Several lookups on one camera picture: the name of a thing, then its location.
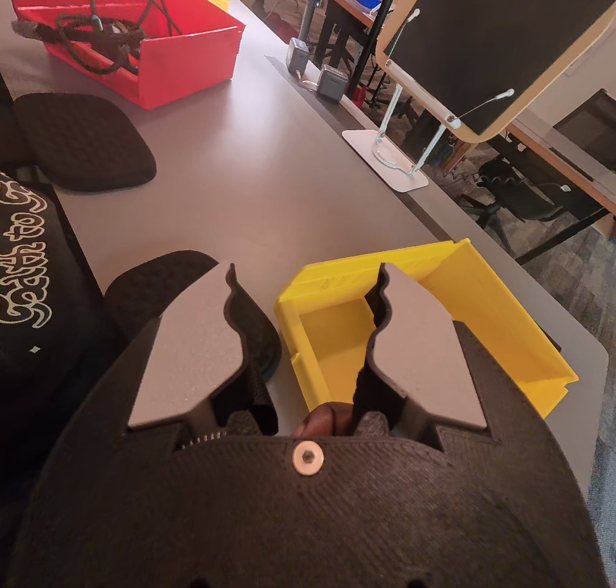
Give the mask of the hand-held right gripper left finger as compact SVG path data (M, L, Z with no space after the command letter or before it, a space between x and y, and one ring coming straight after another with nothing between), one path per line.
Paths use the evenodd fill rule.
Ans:
M230 318L236 290L235 265L223 262L166 307L159 317L129 429L176 422L192 430L222 428L212 400L247 365L246 341Z

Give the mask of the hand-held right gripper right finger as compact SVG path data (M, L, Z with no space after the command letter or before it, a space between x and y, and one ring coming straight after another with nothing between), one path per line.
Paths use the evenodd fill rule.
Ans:
M454 320L441 302L393 263L381 263L365 298L375 325L366 346L365 411L382 412L400 430L437 423L485 430Z

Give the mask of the red plastic bin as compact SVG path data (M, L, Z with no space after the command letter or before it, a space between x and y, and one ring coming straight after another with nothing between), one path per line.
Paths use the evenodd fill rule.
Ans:
M119 70L95 75L79 66L57 42L52 31L60 14L90 14L89 0L11 0L19 23L43 44L48 53L78 72L96 80L133 104L151 110L196 92L229 81L234 74L244 24L208 0L165 0L172 18L182 30L169 37L166 21L152 10L143 24L147 39L141 45L139 73ZM103 17L136 21L145 0L97 0ZM80 57L104 67L111 61L77 43Z

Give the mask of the braided hdmi cable green plugs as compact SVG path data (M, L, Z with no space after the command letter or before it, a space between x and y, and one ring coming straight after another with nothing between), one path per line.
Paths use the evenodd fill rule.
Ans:
M79 66L81 66L87 72L91 74L107 76L107 75L111 75L123 69L129 72L130 74L138 75L140 60L138 61L137 73L133 73L121 67L119 63L114 63L111 60L110 60L111 61L110 65L100 67L94 64L90 64L87 60L80 57L80 55L78 54L76 50L76 44L86 43L86 44L89 44L91 48L91 43L95 38L95 34L98 32L99 22L101 19L105 18L101 16L101 14L99 14L97 0L89 0L89 7L90 7L90 14L88 15L60 14L57 16L55 27L52 28L52 31L54 32L57 38L57 42L65 48L67 53L69 53L70 57ZM177 36L182 35L182 30L180 29L178 24L175 22L175 20L172 18L171 14L169 13L165 0L145 0L145 7L143 8L141 15L138 17L136 21L132 21L129 19L123 19L121 17L106 17L106 18L122 19L126 21L131 21L143 28L143 24L145 20L149 16L150 12L154 9L156 9L165 19L169 37L173 37L175 35Z

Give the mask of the person's right hand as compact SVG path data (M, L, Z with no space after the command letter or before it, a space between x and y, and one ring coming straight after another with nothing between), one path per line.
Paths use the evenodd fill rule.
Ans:
M352 432L353 404L326 402L312 410L291 435L293 438L346 437Z

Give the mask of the black printed sweatshirt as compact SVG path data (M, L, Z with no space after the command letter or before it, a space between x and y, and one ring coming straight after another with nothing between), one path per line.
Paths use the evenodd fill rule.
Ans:
M1 501L25 489L115 359L54 201L1 174Z

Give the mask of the black office chair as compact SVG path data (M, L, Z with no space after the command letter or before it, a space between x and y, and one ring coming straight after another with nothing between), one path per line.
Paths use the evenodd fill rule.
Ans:
M508 210L521 222L550 222L566 213L563 207L535 192L502 155L484 163L479 168L478 176L478 186L488 190L494 201L485 204L467 194L460 194L456 201L467 202L467 205L462 205L462 209L476 216L475 223L480 228L490 227L511 256L514 251L498 218L501 209Z

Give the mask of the white metal board stand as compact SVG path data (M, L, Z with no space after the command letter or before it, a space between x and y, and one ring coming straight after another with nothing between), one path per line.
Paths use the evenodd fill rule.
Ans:
M428 186L429 180L422 167L447 128L441 123L419 160L410 160L386 136L402 90L402 86L397 84L379 130L345 130L342 136L393 191L407 193Z

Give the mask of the wooden office desk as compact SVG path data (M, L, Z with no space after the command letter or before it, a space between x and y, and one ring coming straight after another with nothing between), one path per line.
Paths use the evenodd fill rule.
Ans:
M615 174L578 148L563 135L529 111L513 120L501 135L532 149L545 162L575 183L608 211L610 220L595 227L605 238L615 241Z
M338 6L342 7L345 12L349 13L352 17L357 19L366 28L372 28L376 16L372 15L371 10L360 4L357 0L328 1L332 1L333 3L336 3Z

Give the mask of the black monitor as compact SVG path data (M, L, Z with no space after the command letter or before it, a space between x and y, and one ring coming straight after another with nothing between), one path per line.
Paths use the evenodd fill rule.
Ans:
M615 99L601 89L553 128L605 168L615 170Z

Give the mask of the grey power cube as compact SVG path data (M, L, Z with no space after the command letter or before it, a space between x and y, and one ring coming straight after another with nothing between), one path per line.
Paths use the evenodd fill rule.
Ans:
M329 64L323 64L317 82L317 94L338 104L348 83L349 78L345 73Z
M287 70L291 75L299 74L302 77L309 61L309 47L307 43L297 37L292 37L288 44L286 56Z

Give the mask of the black wooden-backed display board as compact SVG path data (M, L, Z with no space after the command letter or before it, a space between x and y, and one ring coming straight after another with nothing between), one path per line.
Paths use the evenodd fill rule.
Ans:
M377 62L466 143L510 124L615 15L615 0L394 2Z

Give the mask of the grey light stand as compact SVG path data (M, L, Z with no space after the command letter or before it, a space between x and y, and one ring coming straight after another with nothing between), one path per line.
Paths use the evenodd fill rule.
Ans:
M315 9L317 8L317 1L318 0L306 0L304 14L303 14L303 18L301 21L301 26L299 29L299 36L298 36L298 38L304 43L307 43L307 38L309 36L309 30L311 27L313 15L314 15Z

